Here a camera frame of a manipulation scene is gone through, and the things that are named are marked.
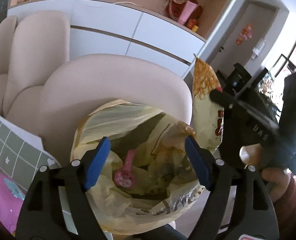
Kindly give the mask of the red sleeve forearm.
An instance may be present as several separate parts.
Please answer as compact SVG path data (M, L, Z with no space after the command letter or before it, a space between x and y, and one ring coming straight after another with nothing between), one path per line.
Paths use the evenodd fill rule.
M296 240L296 179L291 178L285 194L274 203L279 239Z

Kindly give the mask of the person's right hand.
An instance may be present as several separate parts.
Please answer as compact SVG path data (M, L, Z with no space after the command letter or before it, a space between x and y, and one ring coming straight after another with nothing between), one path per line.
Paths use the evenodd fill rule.
M261 144L242 146L239 157L245 165L252 165L259 168L263 147ZM268 167L261 172L263 180L272 183L269 191L273 203L277 202L287 191L291 176L280 168Z

